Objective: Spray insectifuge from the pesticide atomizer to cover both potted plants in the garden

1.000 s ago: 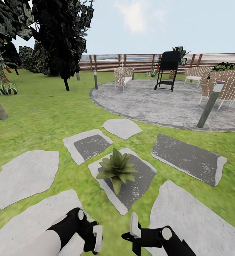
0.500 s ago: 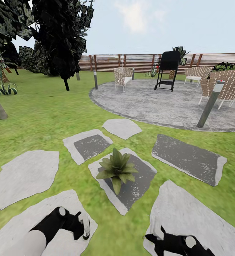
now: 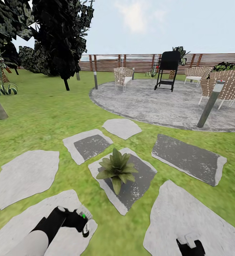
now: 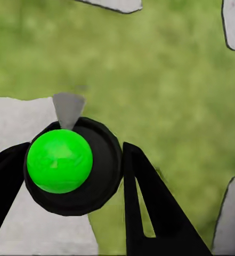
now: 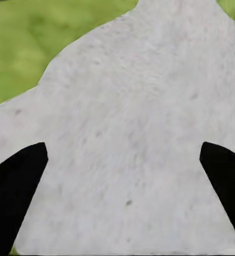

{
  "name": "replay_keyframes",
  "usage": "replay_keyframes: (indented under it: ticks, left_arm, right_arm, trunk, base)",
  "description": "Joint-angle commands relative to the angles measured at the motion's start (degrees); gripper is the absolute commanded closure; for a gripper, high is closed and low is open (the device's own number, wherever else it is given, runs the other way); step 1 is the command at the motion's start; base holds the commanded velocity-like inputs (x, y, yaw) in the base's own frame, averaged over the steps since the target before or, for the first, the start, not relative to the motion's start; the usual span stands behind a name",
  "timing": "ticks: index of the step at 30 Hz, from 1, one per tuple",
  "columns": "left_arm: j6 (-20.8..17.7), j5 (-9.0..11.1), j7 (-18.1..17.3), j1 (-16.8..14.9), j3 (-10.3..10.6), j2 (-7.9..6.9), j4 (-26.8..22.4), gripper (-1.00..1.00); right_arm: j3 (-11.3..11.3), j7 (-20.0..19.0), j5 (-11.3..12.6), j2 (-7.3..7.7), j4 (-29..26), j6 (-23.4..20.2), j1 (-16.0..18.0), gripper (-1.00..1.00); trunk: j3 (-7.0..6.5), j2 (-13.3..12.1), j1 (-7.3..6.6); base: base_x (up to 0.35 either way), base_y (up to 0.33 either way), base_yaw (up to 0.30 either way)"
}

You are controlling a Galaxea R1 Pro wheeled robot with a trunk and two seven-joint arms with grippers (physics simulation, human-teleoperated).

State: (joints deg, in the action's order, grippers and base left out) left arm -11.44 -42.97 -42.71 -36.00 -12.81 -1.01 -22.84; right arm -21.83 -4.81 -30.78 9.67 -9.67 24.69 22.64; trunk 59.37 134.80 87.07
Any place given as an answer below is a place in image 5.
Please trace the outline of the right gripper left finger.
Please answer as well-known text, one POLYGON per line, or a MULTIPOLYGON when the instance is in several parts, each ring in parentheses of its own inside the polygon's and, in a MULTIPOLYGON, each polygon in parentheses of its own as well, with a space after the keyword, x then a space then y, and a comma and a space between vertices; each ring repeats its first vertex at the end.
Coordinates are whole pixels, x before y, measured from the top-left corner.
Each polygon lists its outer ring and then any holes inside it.
POLYGON ((41 142, 0 163, 0 256, 9 256, 47 162, 41 142))

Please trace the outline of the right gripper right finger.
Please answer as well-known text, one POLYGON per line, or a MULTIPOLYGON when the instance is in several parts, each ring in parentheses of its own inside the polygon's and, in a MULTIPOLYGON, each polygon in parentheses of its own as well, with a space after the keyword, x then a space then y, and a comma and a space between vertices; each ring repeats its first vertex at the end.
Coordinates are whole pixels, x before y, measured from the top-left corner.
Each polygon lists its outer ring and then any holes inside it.
POLYGON ((223 146, 203 142, 200 163, 235 228, 235 153, 223 146))

